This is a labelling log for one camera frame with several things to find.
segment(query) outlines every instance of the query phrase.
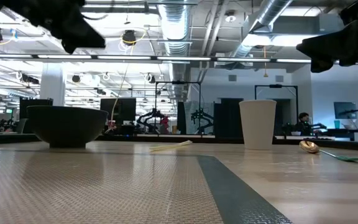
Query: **pillar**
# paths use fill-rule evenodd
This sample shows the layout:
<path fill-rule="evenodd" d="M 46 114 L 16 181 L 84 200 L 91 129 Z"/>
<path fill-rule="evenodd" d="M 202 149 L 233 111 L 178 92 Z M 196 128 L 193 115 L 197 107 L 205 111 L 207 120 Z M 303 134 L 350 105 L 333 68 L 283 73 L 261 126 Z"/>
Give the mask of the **pillar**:
<path fill-rule="evenodd" d="M 54 106 L 64 106 L 66 78 L 61 63 L 44 63 L 40 99 L 51 98 Z"/>

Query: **ventilation pipe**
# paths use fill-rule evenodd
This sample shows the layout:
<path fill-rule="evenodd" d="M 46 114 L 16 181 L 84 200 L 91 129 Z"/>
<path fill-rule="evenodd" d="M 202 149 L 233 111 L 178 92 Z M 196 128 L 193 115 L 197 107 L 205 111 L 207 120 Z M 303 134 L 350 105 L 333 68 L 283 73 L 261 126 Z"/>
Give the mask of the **ventilation pipe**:
<path fill-rule="evenodd" d="M 190 7 L 180 4 L 158 5 L 161 15 L 161 29 L 165 40 L 177 42 L 165 43 L 165 51 L 169 56 L 188 56 L 189 44 L 180 42 L 189 38 Z M 190 79 L 190 64 L 170 63 L 169 73 L 171 81 L 185 81 Z M 185 100 L 187 94 L 183 86 L 172 87 L 176 100 Z"/>
<path fill-rule="evenodd" d="M 260 5 L 260 10 L 253 15 L 247 16 L 244 22 L 243 31 L 245 33 L 244 40 L 233 51 L 230 57 L 243 58 L 248 55 L 251 49 L 254 47 L 250 43 L 247 43 L 247 36 L 249 32 L 254 30 L 264 29 L 266 33 L 269 33 L 273 29 L 273 23 L 280 17 L 285 8 L 287 8 L 293 0 L 264 0 Z"/>

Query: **person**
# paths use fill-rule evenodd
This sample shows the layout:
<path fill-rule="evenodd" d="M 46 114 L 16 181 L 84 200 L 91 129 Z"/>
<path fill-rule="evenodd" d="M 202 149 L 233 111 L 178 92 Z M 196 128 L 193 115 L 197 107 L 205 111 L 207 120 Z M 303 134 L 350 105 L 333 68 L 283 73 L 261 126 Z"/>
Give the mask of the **person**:
<path fill-rule="evenodd" d="M 318 129 L 325 129 L 326 127 L 320 123 L 318 124 L 310 124 L 310 117 L 308 113 L 300 113 L 299 114 L 299 122 L 296 124 L 296 131 L 300 131 L 302 136 L 311 136 L 313 134 L 319 133 Z"/>

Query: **ceiling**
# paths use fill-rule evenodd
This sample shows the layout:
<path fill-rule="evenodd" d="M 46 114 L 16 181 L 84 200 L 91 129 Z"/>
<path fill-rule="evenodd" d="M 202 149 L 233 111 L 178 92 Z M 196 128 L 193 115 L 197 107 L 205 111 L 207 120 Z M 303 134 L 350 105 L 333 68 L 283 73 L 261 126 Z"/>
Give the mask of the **ceiling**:
<path fill-rule="evenodd" d="M 89 0 L 88 3 L 95 3 L 96 1 Z M 201 48 L 206 34 L 206 26 L 209 20 L 215 19 L 214 26 L 216 26 L 216 18 L 211 18 L 211 9 L 213 7 L 212 0 L 201 0 L 198 5 L 191 8 L 191 26 L 190 33 L 191 42 L 190 55 L 201 55 Z M 343 7 L 345 1 L 314 1 L 314 0 L 294 0 L 290 7 L 286 8 L 282 16 L 298 16 L 298 17 L 314 17 L 321 13 L 336 13 L 337 9 Z M 233 0 L 227 5 L 227 10 L 233 10 L 236 20 L 227 22 L 223 20 L 221 23 L 218 40 L 215 41 L 212 54 L 228 53 L 236 49 L 242 42 L 242 26 L 247 15 L 257 12 L 259 10 L 261 1 L 242 1 Z M 84 12 L 88 17 L 100 17 L 105 13 Z M 141 14 L 141 13 L 110 13 L 105 19 L 99 21 L 87 21 L 94 27 L 105 39 L 105 49 L 77 49 L 74 54 L 99 54 L 99 55 L 164 55 L 164 44 L 160 43 L 163 40 L 160 17 L 156 14 Z M 23 17 L 14 12 L 4 9 L 0 12 L 0 28 L 2 28 L 3 41 L 9 42 L 0 45 L 0 54 L 65 54 L 59 40 L 52 37 L 47 30 L 41 27 L 34 27 L 29 24 Z M 125 30 L 135 30 L 135 35 L 138 41 L 133 49 L 124 49 L 121 42 L 121 35 Z M 265 50 L 253 48 L 250 52 L 253 57 L 275 57 L 275 58 L 305 58 L 305 56 L 294 47 L 281 46 L 266 46 Z M 119 96 L 121 97 L 138 97 L 139 106 L 142 109 L 138 110 L 138 114 L 144 114 L 153 107 L 152 100 L 154 100 L 154 84 L 146 81 L 147 75 L 153 75 L 156 80 L 170 81 L 169 66 L 167 63 L 103 63 L 103 62 L 62 62 L 67 78 L 66 91 L 66 105 L 80 106 L 80 107 L 99 107 L 99 98 L 105 96 L 117 96 L 119 87 L 123 83 L 123 89 Z M 263 65 L 255 65 L 254 68 L 261 68 Z M 288 69 L 287 64 L 269 65 L 269 68 Z M 17 60 L 2 60 L 0 59 L 0 86 L 23 86 L 23 88 L 0 88 L 0 105 L 7 105 L 17 107 L 17 99 L 19 96 L 38 97 L 39 85 L 23 83 L 18 79 L 21 74 L 26 74 L 34 77 L 42 82 L 42 67 L 43 62 L 37 61 L 17 61 Z M 219 84 L 221 78 L 218 77 L 219 71 L 210 68 L 206 73 L 210 77 L 206 77 L 206 82 L 210 84 Z M 74 83 L 72 76 L 79 75 L 83 78 L 80 83 Z M 98 82 L 91 82 L 94 80 L 91 77 L 100 80 Z M 78 87 L 94 87 L 100 88 L 117 88 L 117 90 L 106 90 L 106 95 L 97 94 L 96 91 L 90 90 L 76 90 Z M 176 102 L 168 103 L 170 100 L 168 91 L 163 91 L 159 98 L 159 106 L 164 107 L 164 113 L 176 113 Z"/>

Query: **black bowl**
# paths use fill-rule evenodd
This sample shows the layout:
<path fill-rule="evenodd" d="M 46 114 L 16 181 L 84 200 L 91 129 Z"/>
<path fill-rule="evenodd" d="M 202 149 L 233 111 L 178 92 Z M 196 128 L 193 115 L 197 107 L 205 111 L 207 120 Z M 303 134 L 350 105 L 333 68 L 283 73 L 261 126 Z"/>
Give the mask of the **black bowl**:
<path fill-rule="evenodd" d="M 50 147 L 85 147 L 104 129 L 108 113 L 64 106 L 28 106 L 34 134 Z"/>

